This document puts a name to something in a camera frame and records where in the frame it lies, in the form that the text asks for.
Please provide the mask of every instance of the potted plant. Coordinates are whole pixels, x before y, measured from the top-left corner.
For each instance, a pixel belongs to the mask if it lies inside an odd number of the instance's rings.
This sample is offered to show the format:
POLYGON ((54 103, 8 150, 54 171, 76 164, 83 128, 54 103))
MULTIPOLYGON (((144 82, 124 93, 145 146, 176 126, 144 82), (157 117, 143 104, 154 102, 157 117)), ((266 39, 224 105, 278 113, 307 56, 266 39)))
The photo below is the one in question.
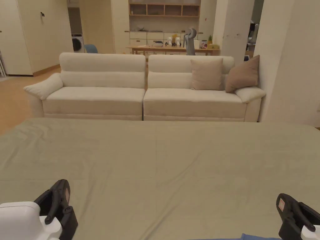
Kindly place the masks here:
POLYGON ((209 36, 209 39, 208 39, 208 45, 209 44, 212 44, 212 36, 211 35, 209 36))

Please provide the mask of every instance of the wooden floor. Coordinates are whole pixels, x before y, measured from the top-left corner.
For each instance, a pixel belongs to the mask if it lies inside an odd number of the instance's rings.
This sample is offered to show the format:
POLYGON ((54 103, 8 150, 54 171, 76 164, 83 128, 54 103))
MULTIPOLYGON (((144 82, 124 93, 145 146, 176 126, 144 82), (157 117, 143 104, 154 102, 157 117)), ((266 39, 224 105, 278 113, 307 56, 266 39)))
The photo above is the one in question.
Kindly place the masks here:
POLYGON ((23 87, 41 82, 60 71, 57 68, 37 77, 13 77, 0 82, 0 135, 31 117, 23 87))

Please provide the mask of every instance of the throw pillow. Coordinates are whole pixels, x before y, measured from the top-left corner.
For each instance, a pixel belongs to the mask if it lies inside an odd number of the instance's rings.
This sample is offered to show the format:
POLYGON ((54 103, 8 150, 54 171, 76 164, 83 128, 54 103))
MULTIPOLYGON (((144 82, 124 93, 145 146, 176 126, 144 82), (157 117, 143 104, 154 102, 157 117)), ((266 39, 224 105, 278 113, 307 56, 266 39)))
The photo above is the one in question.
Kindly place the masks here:
POLYGON ((191 59, 192 89, 220 90, 223 58, 201 61, 191 59))
POLYGON ((239 88, 257 86, 259 60, 260 55, 257 55, 249 61, 233 67, 226 80, 226 92, 233 93, 239 88))

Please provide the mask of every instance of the white sofa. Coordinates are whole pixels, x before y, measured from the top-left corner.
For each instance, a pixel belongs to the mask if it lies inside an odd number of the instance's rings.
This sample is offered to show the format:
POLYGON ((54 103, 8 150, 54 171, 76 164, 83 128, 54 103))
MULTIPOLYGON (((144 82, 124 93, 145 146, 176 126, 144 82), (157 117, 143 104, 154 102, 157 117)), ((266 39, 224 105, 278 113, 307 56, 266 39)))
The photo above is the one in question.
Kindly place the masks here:
POLYGON ((34 117, 142 120, 145 56, 62 53, 60 65, 24 88, 34 117))
POLYGON ((148 89, 143 100, 144 120, 256 122, 265 92, 257 87, 224 91, 224 81, 234 66, 232 57, 152 55, 148 89), (223 89, 191 89, 190 59, 223 58, 223 89))

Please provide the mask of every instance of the gray robot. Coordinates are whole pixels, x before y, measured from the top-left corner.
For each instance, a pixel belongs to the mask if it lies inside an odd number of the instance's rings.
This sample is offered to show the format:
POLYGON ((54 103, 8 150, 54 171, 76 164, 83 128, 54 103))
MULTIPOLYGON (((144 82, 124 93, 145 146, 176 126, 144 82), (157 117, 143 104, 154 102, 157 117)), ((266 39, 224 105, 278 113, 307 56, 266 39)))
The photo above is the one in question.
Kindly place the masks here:
POLYGON ((197 31, 194 28, 189 29, 189 33, 185 34, 183 37, 183 47, 186 44, 186 49, 187 49, 187 55, 195 55, 195 45, 193 39, 197 35, 197 31))

